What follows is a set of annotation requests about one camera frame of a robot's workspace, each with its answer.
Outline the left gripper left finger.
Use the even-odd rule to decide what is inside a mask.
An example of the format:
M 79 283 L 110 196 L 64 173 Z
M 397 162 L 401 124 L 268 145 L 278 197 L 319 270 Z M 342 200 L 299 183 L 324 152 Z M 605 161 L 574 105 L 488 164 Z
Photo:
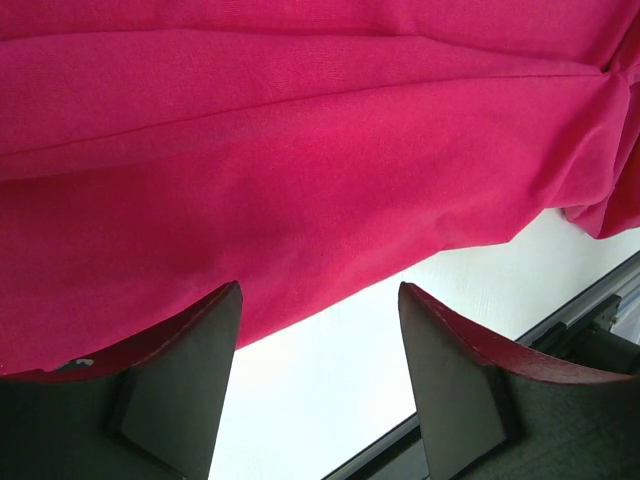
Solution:
M 1 380 L 5 479 L 204 479 L 241 323 L 231 282 L 53 371 Z

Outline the pink t shirt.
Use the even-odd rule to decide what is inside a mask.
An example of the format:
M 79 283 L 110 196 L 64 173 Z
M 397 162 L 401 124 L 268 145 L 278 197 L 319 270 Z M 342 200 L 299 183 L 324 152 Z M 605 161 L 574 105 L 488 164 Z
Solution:
M 239 342 L 546 209 L 639 224 L 635 1 L 5 1 L 1 371 Z

